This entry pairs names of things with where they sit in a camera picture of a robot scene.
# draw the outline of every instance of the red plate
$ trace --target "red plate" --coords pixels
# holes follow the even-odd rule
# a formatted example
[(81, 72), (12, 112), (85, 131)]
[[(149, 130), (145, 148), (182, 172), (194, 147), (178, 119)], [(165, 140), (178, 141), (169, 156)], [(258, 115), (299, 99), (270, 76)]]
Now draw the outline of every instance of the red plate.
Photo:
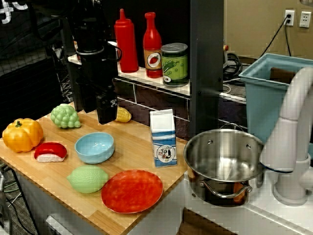
[(137, 213), (153, 206), (163, 193), (160, 178), (144, 170), (126, 170), (103, 186), (104, 205), (117, 213)]

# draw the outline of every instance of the wooden cutting board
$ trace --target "wooden cutting board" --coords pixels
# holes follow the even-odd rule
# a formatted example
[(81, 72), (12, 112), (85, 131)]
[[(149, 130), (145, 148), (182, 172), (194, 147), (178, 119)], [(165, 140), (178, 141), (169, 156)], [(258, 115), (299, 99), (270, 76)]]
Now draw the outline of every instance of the wooden cutting board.
[(156, 168), (153, 159), (151, 132), (148, 126), (135, 121), (128, 123), (98, 123), (96, 112), (79, 113), (82, 126), (75, 129), (60, 129), (47, 115), (38, 120), (44, 130), (43, 141), (63, 144), (68, 151), (67, 158), (60, 163), (39, 163), (34, 159), (33, 149), (26, 153), (15, 153), (0, 140), (0, 160), (23, 175), (27, 180), (40, 187), (58, 200), (69, 210), (87, 219), (94, 227), (110, 235), (128, 233), (148, 213), (117, 214), (102, 202), (101, 191), (83, 194), (75, 191), (66, 177), (77, 167), (86, 165), (77, 156), (74, 145), (83, 135), (92, 132), (106, 132), (113, 136), (115, 152), (112, 157), (97, 166), (104, 169), (110, 177), (130, 169), (142, 169), (156, 174), (164, 185), (164, 198), (177, 183), (183, 179), (187, 165), (183, 149), (187, 141), (177, 138), (178, 165)]

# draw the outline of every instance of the metal pot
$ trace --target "metal pot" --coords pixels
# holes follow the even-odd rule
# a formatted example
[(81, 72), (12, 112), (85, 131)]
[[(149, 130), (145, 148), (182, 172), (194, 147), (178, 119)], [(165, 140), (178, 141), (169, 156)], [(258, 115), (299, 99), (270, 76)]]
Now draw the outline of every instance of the metal pot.
[(248, 194), (256, 193), (263, 184), (264, 169), (259, 163), (263, 146), (255, 136), (233, 129), (194, 136), (184, 149), (192, 190), (213, 205), (244, 204)]

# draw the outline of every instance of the carton label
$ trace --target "carton label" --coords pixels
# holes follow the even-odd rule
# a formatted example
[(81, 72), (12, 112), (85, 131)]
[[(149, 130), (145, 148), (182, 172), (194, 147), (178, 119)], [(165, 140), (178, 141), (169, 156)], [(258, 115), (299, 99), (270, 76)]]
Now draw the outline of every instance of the carton label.
[(153, 154), (156, 167), (177, 165), (176, 137), (153, 138)]

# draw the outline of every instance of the blue plastic container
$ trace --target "blue plastic container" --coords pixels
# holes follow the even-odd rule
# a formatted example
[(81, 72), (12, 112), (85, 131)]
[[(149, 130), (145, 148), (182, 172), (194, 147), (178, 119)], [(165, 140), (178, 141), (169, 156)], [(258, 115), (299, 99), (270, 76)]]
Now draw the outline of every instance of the blue plastic container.
[[(297, 73), (303, 67), (313, 67), (313, 60), (268, 53), (239, 74), (246, 83), (248, 132), (263, 143), (275, 127), (289, 87), (289, 84), (270, 80), (270, 70), (273, 67)], [(312, 143), (309, 153), (313, 158)]]

